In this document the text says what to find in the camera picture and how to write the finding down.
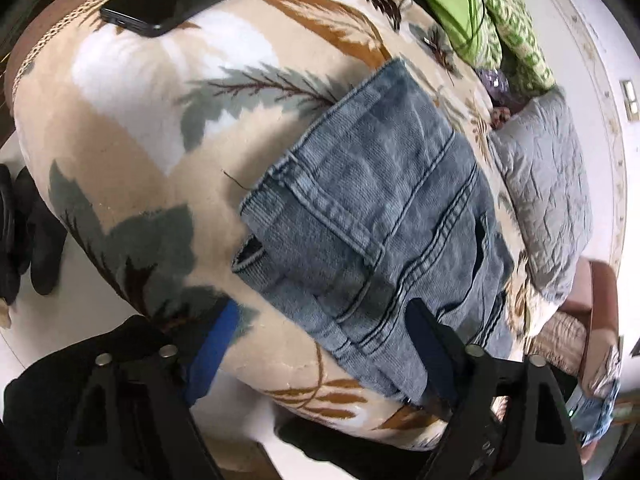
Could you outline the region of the blue denim jeans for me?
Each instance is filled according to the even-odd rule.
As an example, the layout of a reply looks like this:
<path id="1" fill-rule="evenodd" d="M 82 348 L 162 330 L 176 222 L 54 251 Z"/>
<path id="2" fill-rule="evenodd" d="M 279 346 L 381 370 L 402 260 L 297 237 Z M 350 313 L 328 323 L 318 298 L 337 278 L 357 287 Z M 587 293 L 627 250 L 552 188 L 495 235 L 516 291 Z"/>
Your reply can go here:
<path id="1" fill-rule="evenodd" d="M 513 270 L 469 142 L 403 62 L 314 122 L 242 201 L 251 289 L 383 396 L 453 401 L 456 351 L 506 356 Z"/>

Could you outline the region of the brown headboard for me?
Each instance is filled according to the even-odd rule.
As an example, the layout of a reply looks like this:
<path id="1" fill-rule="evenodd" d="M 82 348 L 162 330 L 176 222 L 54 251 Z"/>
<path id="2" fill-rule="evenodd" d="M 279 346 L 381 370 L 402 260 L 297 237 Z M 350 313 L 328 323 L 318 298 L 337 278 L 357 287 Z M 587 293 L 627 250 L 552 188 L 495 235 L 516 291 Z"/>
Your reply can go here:
<path id="1" fill-rule="evenodd" d="M 579 380 L 593 394 L 591 385 L 608 356 L 618 345 L 618 292 L 616 274 L 608 263 L 580 257 L 570 294 L 561 310 L 577 318 L 587 330 Z"/>

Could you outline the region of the grey quilted pillow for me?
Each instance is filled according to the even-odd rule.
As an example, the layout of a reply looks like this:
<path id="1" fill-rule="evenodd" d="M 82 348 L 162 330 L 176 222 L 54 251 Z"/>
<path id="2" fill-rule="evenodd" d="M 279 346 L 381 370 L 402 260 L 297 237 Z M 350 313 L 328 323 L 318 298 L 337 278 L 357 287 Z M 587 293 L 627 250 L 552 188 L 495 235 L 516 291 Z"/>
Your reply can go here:
<path id="1" fill-rule="evenodd" d="M 587 171 L 564 90 L 531 99 L 488 138 L 527 252 L 528 273 L 545 300 L 562 304 L 592 237 Z"/>

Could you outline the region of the leaf-patterned beige blanket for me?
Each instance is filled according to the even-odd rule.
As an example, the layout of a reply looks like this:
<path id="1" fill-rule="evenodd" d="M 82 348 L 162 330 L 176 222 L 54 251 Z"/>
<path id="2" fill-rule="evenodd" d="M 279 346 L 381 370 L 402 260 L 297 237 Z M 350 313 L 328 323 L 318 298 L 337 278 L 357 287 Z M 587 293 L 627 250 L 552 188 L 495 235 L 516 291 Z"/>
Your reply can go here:
<path id="1" fill-rule="evenodd" d="M 488 145 L 480 78 L 413 0 L 227 0 L 144 38 L 106 0 L 53 0 L 17 41 L 4 90 L 46 203 L 116 294 L 176 327 L 222 296 L 241 324 L 222 368 L 296 415 L 401 448 L 444 423 L 364 388 L 232 273 L 238 207 L 307 127 L 392 58 L 472 148 L 514 271 L 503 355 L 521 359 L 544 300 Z"/>

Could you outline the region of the purple plastic bag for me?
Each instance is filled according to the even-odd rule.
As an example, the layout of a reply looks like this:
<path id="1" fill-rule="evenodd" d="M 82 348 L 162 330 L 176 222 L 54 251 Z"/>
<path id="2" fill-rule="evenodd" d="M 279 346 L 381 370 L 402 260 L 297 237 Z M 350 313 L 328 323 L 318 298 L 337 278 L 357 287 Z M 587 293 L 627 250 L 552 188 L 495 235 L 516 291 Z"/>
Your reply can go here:
<path id="1" fill-rule="evenodd" d="M 476 68 L 474 72 L 491 97 L 491 101 L 500 105 L 506 104 L 510 87 L 504 73 L 501 70 L 490 70 L 489 68 Z"/>

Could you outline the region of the green patterned quilt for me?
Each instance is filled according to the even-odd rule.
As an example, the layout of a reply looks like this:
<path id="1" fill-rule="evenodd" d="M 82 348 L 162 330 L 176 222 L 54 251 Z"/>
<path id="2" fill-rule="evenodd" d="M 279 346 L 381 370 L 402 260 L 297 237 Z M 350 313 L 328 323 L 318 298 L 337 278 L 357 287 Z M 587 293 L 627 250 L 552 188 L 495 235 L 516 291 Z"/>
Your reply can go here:
<path id="1" fill-rule="evenodd" d="M 426 2 L 458 57 L 469 66 L 498 70 L 511 53 L 511 88 L 524 96 L 539 96 L 555 85 L 524 0 Z"/>

